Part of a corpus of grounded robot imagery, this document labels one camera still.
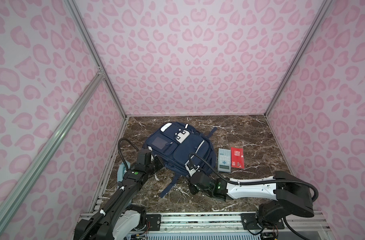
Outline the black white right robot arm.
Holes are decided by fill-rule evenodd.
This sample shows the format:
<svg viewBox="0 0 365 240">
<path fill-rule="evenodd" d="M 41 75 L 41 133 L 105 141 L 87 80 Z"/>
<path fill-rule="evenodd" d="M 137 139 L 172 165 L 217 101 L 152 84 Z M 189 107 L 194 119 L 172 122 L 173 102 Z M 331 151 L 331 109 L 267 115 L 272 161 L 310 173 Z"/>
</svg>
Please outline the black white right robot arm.
<svg viewBox="0 0 365 240">
<path fill-rule="evenodd" d="M 277 230 L 289 215 L 302 218 L 314 217 L 313 203 L 317 189 L 286 172 L 277 171 L 274 176 L 257 180 L 212 179 L 199 169 L 188 169 L 190 190 L 202 192 L 220 201 L 241 198 L 262 198 L 267 202 L 259 205 L 253 217 L 242 216 L 245 230 Z"/>
</svg>

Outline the navy blue student backpack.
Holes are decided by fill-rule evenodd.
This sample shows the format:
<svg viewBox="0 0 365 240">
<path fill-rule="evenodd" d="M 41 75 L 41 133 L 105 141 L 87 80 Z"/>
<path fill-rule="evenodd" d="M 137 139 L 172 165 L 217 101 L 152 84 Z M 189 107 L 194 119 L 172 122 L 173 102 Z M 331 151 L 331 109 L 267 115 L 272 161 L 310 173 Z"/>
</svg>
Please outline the navy blue student backpack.
<svg viewBox="0 0 365 240">
<path fill-rule="evenodd" d="M 197 157 L 192 157 L 196 166 L 200 167 L 206 175 L 210 175 L 217 163 L 217 157 L 210 137 L 217 130 L 214 127 L 205 135 L 189 124 L 171 122 L 160 127 L 144 142 L 143 148 L 152 151 L 152 156 L 157 157 L 166 169 L 174 172 L 172 182 L 160 193 L 163 198 L 176 184 L 180 177 L 189 177 L 185 167 L 189 154 L 194 153 L 207 161 L 206 165 Z"/>
</svg>

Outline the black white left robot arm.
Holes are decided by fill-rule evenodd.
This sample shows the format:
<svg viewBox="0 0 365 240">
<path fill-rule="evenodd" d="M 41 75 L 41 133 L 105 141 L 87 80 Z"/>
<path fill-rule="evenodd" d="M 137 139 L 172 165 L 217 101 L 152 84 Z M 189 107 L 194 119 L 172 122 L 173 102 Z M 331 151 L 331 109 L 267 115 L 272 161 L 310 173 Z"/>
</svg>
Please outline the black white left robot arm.
<svg viewBox="0 0 365 240">
<path fill-rule="evenodd" d="M 123 240 L 132 229 L 145 226 L 145 208 L 130 207 L 129 203 L 148 178 L 163 167 L 159 160 L 151 159 L 151 153 L 149 149 L 139 150 L 136 162 L 124 174 L 108 202 L 89 220 L 77 223 L 75 240 Z"/>
</svg>

